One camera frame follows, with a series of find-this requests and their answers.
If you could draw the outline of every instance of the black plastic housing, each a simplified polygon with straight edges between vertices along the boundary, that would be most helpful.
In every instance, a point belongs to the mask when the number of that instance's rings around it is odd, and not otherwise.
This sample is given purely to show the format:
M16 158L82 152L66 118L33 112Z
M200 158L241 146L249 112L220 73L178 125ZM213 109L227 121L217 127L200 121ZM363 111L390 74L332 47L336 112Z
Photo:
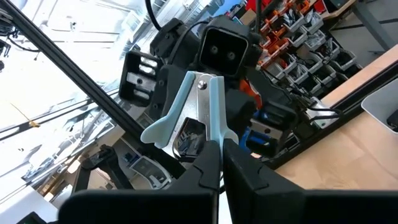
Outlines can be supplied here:
M136 106L148 106L154 94L156 75L162 66L157 57L136 50L128 52L119 86L120 98Z
M216 17L203 31L198 64L227 78L241 78L243 73L239 71L257 64L262 52L256 46L259 41L260 37L251 33L248 26L227 16Z
M188 27L179 19L173 18L166 23L150 43L150 53L167 61L180 36ZM199 38L190 31L178 48L173 65L187 68L195 59L200 45Z

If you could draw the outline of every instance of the storage bin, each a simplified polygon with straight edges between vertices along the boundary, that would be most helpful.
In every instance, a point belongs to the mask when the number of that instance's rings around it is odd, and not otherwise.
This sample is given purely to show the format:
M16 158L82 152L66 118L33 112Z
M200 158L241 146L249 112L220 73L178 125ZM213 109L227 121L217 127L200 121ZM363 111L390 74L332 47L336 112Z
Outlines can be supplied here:
M289 8L292 7L293 1L294 0L283 0L280 6L277 8L279 15L283 15L286 11L288 11Z
M268 50L263 50L260 56L258 65L262 68L266 67L271 62L271 56L269 55Z
M319 30L319 28L321 28L323 26L323 19L322 19L321 15L319 15L319 13L317 13L317 12L313 12L313 13L309 12L304 18L305 22L307 22L309 20L310 16L311 16L311 21L309 23L312 22L311 26L307 27L306 24L308 24L308 23L305 23L302 27L309 34L314 34L316 31Z
M297 6L302 14L305 14L310 9L310 7L311 5L309 0L304 0L303 3Z
M394 134L398 132L393 131L387 124L387 118L393 112L398 110L398 79L393 80L386 86L380 88L378 91L370 94L362 101L362 108L369 113L374 119L378 120L384 127Z
M270 45L271 45L271 39L269 38L269 37L266 37L266 38L264 38L264 40L260 43L260 46L263 48L263 49L266 49L266 48L268 48Z
M339 57L339 54L342 53L346 53L347 55L349 55L349 57L351 58L351 60L345 62L344 64L340 65L339 62L337 62L337 59ZM356 55L352 52L350 52L349 50L345 50L345 49L340 49L340 52L338 53L338 55L335 57L335 60L330 61L330 65L339 70L339 71L345 71L347 70L347 68L350 68L350 66L352 66L355 63L356 60Z
M321 88L320 82L309 76L292 86L299 87L300 91L304 93L315 93Z
M301 12L299 12L299 18L292 24L292 25L288 25L286 23L284 23L284 26L286 27L286 29L289 32L295 32L296 30L298 30L302 25L304 25L305 21L304 21L304 16L303 14L301 14Z
M347 70L343 71L342 73L344 73L344 75L346 75L348 78L351 78L354 75L356 75L358 72L360 72L362 68L363 67L360 64L355 63L354 65L347 68Z
M268 16L267 20L269 20L270 23L275 22L279 18L279 13L278 11L274 10L272 11Z
M292 40L294 36L301 34L297 39ZM294 47L299 47L308 39L307 31L303 28L300 27L299 30L297 30L293 36L289 37L288 40L289 42L294 46Z
M336 78L336 70L334 70L330 65L323 65L313 75L315 75L320 82L326 85L332 79Z
M318 30L314 34L308 35L308 39L304 42L304 46L310 51L315 51L326 42L326 35Z
M288 76L293 80L294 83L299 84L308 78L308 70L305 68L305 66L297 64L297 66L288 73Z
M331 52L328 54L325 54L325 47L326 44L328 44L329 42L331 42ZM329 62L330 60L333 60L337 57L337 55L340 53L340 46L333 41L333 39L329 39L327 40L322 47L317 48L317 54L323 58L324 61Z
M291 72L297 66L296 58L291 54L286 53L280 57L287 63L287 66L284 68L284 73Z
M271 82L277 83L278 80L285 76L283 68L278 63L272 63L266 68L266 74L271 79Z
M306 65L308 72L311 74L314 74L319 68L321 68L323 66L322 58L312 52L308 52L304 56L301 55L300 59L304 60L304 61L311 60L313 62L312 66L310 68L308 68L308 65Z
M260 32L261 32L262 34L266 35L266 34L269 33L269 31L270 31L271 28L270 28L268 19L266 19L266 20L264 21L264 23L265 23L265 24L261 27Z

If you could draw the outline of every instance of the light blue plastic part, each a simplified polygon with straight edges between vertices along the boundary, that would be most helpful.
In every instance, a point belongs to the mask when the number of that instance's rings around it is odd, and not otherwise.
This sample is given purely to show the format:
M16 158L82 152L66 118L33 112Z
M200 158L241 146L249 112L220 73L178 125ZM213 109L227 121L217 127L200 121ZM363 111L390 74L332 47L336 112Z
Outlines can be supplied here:
M238 135L226 125L224 77L210 79L210 140L218 142L223 157L224 139L239 144Z
M141 141L143 143L155 143L155 146L159 149L168 145L193 81L195 81L195 74L187 72L167 115L151 124L142 132Z
M167 115L142 132L141 141L143 143L155 143L159 149L168 145L194 81L195 74L188 72ZM221 155L223 155L224 139L232 139L236 144L239 144L239 139L238 135L226 125L224 77L211 78L209 88L210 140L214 140L220 145Z

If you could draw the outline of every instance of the black bracket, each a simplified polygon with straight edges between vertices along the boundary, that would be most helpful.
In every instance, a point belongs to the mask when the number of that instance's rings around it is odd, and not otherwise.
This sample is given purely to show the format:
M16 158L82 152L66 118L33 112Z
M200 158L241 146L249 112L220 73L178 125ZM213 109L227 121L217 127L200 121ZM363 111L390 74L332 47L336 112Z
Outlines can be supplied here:
M128 52L124 58L119 96L136 106L149 106L162 66L157 57L136 50Z
M103 144L99 152L81 163L78 177L73 186L73 192L86 190L90 179L90 173L97 168L100 168L109 175L117 189L134 189L119 166L119 158L115 150Z

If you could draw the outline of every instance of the blue component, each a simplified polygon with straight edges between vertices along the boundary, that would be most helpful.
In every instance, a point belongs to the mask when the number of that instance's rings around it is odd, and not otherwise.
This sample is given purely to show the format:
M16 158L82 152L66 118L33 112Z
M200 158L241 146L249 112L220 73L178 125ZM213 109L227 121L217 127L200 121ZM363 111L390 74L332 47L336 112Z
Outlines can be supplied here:
M259 118L268 119L268 116L267 116L267 114L262 113L262 112L260 112L260 111L258 110L258 111L256 111L256 112L254 113L253 118L254 118L254 119L259 119Z
M242 139L239 142L239 147L248 153L250 153L250 149L246 147L246 141L249 138L250 132L251 132L250 128L246 128L245 132L242 135Z
M264 145L265 143L267 143L267 141L265 141L264 139L261 139L261 138L255 137L255 136L251 136L251 137L249 138L249 140L250 140L250 141L254 141L254 142L257 143L257 144L262 144L262 145Z

